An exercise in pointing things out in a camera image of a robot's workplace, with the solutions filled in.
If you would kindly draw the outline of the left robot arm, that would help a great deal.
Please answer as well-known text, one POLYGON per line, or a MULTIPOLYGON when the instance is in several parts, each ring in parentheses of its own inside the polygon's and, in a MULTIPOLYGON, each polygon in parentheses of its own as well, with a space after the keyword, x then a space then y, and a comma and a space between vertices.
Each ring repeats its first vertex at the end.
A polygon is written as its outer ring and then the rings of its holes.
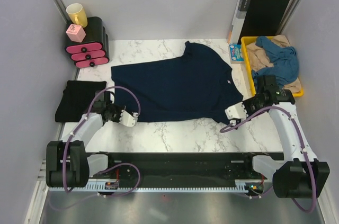
POLYGON ((100 93, 90 108, 84 113, 80 122, 63 140, 51 141, 46 148, 46 184, 48 187, 62 187, 67 192, 75 187, 84 187, 89 177, 90 165, 85 147, 103 127, 111 120, 119 122, 122 108, 113 104, 114 93, 100 93))

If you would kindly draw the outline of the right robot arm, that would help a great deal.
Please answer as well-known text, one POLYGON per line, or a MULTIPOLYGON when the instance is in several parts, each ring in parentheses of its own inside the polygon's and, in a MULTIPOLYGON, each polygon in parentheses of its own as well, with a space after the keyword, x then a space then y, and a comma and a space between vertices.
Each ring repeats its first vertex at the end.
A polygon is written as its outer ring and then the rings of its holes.
POLYGON ((329 176, 327 162, 321 162, 300 128, 295 99, 289 90, 280 89, 273 75, 260 76, 256 94, 242 102, 246 118, 267 112, 281 141, 283 160, 257 155, 243 164, 243 173, 255 178, 260 173, 272 181, 279 198, 318 198, 329 176))

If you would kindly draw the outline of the navy blue t shirt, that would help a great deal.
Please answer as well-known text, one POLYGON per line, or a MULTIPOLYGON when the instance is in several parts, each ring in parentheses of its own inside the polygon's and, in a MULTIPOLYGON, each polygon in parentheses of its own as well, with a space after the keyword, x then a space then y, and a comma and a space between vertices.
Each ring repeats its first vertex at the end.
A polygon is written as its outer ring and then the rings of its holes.
POLYGON ((231 74, 213 49, 187 41, 180 57, 113 66, 114 102, 140 109, 139 122, 210 118, 228 124, 225 109, 243 100, 231 74))

